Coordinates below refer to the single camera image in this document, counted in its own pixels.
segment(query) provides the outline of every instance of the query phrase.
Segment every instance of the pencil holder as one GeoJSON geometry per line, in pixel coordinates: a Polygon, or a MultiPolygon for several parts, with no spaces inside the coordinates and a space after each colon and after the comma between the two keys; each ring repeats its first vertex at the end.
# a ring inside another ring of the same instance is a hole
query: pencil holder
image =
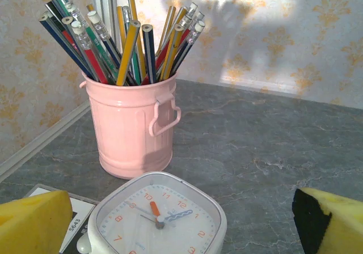
{"type": "Polygon", "coordinates": [[[156,84],[120,87],[82,74],[86,80],[79,87],[86,87],[90,99],[102,167],[122,179],[167,167],[173,126],[182,115],[175,105],[176,75],[156,84]]]}

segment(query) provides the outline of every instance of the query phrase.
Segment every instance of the black sponge side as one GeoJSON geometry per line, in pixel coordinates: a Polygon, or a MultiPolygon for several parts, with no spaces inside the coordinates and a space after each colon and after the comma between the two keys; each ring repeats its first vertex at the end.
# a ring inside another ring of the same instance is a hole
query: black sponge side
{"type": "Polygon", "coordinates": [[[295,191],[292,209],[305,254],[317,254],[332,214],[325,215],[318,200],[300,189],[295,191]]]}

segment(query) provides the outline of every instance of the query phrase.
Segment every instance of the floral wallpaper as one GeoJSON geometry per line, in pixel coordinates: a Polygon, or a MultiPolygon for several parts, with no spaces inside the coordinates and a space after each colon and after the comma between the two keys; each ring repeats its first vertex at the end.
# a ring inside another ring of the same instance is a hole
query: floral wallpaper
{"type": "Polygon", "coordinates": [[[0,164],[87,100],[80,70],[38,22],[49,1],[0,0],[0,164]]]}
{"type": "Polygon", "coordinates": [[[136,0],[138,19],[158,44],[192,1],[206,28],[179,78],[363,108],[363,0],[136,0]]]}

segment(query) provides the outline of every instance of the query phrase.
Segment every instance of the clock face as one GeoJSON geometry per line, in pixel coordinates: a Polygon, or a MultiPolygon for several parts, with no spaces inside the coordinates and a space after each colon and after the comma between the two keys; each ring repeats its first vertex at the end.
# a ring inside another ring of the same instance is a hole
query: clock face
{"type": "Polygon", "coordinates": [[[216,230],[207,211],[162,184],[146,185],[126,196],[99,224],[103,238],[122,254],[206,253],[216,230]]]}

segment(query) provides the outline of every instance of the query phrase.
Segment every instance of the blue clock hand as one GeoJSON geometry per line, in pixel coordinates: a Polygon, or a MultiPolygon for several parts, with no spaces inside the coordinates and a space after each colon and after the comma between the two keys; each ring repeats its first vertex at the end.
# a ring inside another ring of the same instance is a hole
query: blue clock hand
{"type": "Polygon", "coordinates": [[[179,218],[185,217],[187,215],[190,215],[192,213],[193,213],[192,210],[182,211],[181,213],[176,213],[176,214],[166,217],[165,221],[171,222],[171,221],[177,220],[179,218]]]}

